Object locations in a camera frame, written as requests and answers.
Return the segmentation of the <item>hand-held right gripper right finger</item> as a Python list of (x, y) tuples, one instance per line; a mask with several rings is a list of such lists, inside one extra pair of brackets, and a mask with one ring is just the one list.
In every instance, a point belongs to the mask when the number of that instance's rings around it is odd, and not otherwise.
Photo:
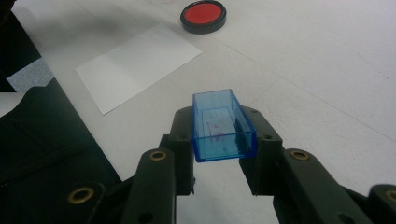
[(272, 196), (283, 140), (259, 110), (248, 106), (243, 110), (256, 130), (257, 152), (254, 157), (240, 159), (239, 165), (253, 195)]

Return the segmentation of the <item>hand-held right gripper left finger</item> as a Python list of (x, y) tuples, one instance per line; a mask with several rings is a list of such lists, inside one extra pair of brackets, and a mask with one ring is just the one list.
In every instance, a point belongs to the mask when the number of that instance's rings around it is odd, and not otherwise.
[(174, 153), (177, 196), (194, 193), (193, 148), (191, 141), (192, 107), (179, 109), (172, 122), (169, 134), (164, 134), (160, 147)]

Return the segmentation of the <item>blue transparent plastic box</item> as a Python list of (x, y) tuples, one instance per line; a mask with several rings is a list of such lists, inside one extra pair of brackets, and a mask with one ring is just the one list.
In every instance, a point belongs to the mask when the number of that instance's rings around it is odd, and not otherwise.
[(232, 90), (192, 96), (191, 140), (197, 162), (243, 159), (257, 152), (257, 134)]

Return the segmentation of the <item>white paper sheet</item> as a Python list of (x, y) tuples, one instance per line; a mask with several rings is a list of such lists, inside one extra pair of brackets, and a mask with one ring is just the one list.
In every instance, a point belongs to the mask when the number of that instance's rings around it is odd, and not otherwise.
[(76, 72), (105, 115), (200, 53), (159, 24), (77, 67)]

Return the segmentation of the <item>dark cloth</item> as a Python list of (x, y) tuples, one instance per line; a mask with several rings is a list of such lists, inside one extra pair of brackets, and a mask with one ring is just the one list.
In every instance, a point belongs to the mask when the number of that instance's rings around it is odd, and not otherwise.
[(80, 183), (120, 178), (56, 79), (0, 118), (0, 204), (56, 200)]

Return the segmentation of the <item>red ink pad black case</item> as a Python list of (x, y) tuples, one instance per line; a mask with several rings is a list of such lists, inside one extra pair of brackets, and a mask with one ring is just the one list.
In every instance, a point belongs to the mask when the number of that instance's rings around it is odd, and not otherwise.
[(216, 32), (225, 24), (226, 17), (226, 8), (215, 0), (191, 3), (180, 13), (182, 27), (187, 32), (197, 35)]

